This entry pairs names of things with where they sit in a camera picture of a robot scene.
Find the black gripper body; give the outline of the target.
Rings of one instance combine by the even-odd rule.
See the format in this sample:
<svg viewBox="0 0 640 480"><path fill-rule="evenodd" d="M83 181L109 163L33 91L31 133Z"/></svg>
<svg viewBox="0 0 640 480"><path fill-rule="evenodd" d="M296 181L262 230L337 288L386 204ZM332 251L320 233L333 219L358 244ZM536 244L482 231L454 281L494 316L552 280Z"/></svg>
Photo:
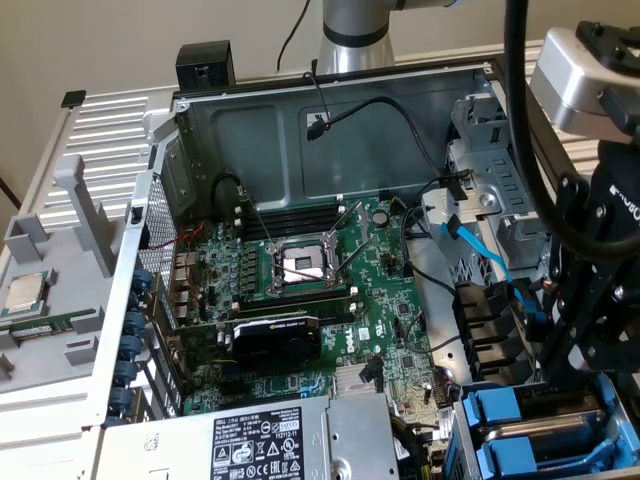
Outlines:
<svg viewBox="0 0 640 480"><path fill-rule="evenodd" d="M639 239L639 148L600 142L591 175L587 234L599 242Z"/></svg>

